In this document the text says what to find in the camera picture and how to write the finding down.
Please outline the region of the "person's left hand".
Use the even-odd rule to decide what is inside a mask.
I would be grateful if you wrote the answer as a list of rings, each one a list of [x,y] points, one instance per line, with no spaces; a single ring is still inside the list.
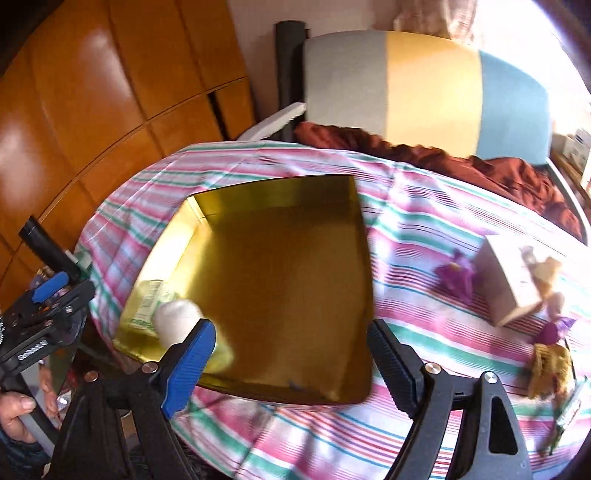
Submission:
[[[39,366],[40,389],[43,391],[45,400],[45,411],[49,418],[58,416],[57,394],[53,389],[51,371],[46,366]],[[22,423],[20,417],[30,414],[35,408],[35,401],[26,395],[17,392],[6,392],[1,394],[1,427],[9,438],[33,444],[35,437]]]

